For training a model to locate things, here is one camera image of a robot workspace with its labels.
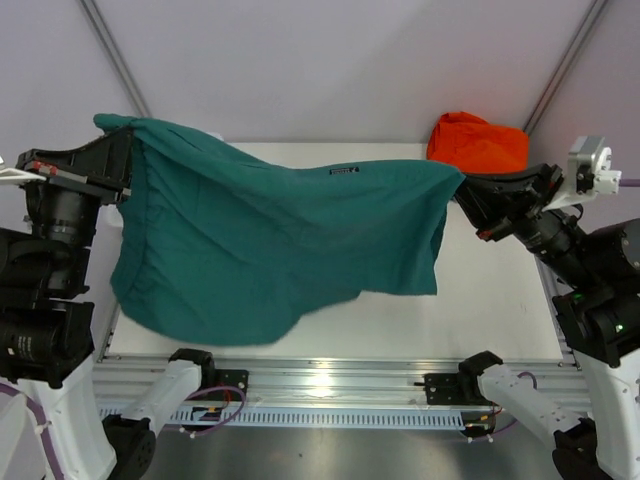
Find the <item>teal green shorts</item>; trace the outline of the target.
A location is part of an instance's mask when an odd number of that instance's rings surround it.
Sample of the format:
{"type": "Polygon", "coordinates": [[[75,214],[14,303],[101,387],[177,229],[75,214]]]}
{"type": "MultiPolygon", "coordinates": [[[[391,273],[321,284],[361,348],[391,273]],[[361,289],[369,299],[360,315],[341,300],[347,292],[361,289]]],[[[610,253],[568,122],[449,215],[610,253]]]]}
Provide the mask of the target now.
{"type": "Polygon", "coordinates": [[[266,345],[363,292],[437,291],[447,206],[464,179],[452,166],[294,169],[168,121],[98,114],[94,124],[133,137],[111,287],[122,312],[158,334],[266,345]]]}

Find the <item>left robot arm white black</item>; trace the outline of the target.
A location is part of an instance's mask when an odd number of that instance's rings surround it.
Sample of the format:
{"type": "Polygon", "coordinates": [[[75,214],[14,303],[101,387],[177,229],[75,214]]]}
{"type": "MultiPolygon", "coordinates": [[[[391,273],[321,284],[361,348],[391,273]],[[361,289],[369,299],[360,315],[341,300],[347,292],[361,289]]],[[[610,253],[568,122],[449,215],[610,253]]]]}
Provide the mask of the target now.
{"type": "Polygon", "coordinates": [[[134,136],[119,128],[76,149],[30,150],[1,181],[25,194],[29,232],[1,232],[2,416],[13,435],[34,420],[49,479],[138,479],[188,398],[216,390],[209,353],[181,349],[131,406],[101,416],[92,374],[94,306],[82,300],[100,209],[130,196],[134,136]]]}

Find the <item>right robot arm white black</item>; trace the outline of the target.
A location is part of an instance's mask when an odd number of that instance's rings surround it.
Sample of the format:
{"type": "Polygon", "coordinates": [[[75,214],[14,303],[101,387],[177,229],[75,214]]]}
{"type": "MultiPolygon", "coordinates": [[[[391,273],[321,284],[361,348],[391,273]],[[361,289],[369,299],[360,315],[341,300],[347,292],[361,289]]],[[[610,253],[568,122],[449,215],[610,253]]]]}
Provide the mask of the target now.
{"type": "Polygon", "coordinates": [[[494,353],[462,361],[456,389],[468,403],[504,407],[550,449],[565,479],[639,475],[639,223],[593,232],[559,204],[563,187],[582,205],[592,174],[567,179],[557,166],[468,175],[455,197],[477,236],[518,239],[567,287],[552,300],[556,319],[588,388],[591,416],[563,411],[494,353]]]}

